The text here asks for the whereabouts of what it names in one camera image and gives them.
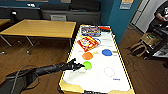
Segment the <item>white surface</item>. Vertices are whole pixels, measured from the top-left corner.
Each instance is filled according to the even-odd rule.
[[[101,44],[90,50],[90,52],[97,51],[91,60],[92,67],[89,70],[65,71],[63,80],[67,84],[79,85],[83,90],[109,93],[112,90],[128,91],[130,85],[120,61],[119,55],[104,56],[101,51],[103,49],[110,49],[117,51],[111,33],[102,32],[100,37],[95,37],[101,40]],[[70,60],[76,58],[76,63],[83,63],[82,58],[84,51],[75,43]]]
[[[136,12],[136,14],[131,22],[143,32],[146,32],[150,22],[154,19],[154,12],[156,11],[156,9],[166,0],[149,0],[147,7],[145,8],[144,12],[142,13],[142,10],[144,9],[147,1],[148,0],[142,1],[141,5],[138,9],[140,12],[139,11]]]

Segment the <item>desk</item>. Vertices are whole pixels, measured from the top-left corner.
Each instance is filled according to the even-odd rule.
[[[32,46],[34,44],[30,41],[28,36],[69,38],[71,46],[71,38],[75,25],[76,22],[23,20],[2,31],[0,34],[26,36]]]
[[[0,26],[10,22],[11,20],[10,19],[0,19]],[[9,45],[9,46],[12,46],[1,34],[0,34],[0,37]]]
[[[68,61],[73,58],[76,58],[75,63],[82,64],[89,61],[92,67],[84,72],[81,72],[81,70],[63,72],[59,83],[61,90],[65,94],[85,94],[88,91],[103,94],[135,94],[112,32],[101,32],[101,36],[94,37],[98,38],[101,43],[98,47],[89,51],[91,53],[97,51],[91,60],[82,58],[84,51],[77,43],[77,40],[81,39],[80,35],[79,29]],[[110,49],[118,53],[112,56],[104,56],[101,53],[103,49]]]
[[[10,19],[0,19],[0,26],[10,22],[11,20]]]

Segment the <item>green circle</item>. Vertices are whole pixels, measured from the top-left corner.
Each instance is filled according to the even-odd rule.
[[[83,63],[83,65],[85,66],[85,69],[90,69],[91,66],[92,66],[89,61],[85,61],[85,62]]]

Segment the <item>hand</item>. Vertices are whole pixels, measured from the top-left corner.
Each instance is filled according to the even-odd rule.
[[[166,17],[159,17],[161,21],[168,21]]]

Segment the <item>box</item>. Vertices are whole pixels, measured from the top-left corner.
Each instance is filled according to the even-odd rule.
[[[161,39],[152,33],[145,33],[141,40],[144,41],[147,45],[154,45],[156,42],[160,41]]]
[[[98,37],[101,35],[99,27],[82,27],[81,33],[82,36],[91,36],[91,37]]]

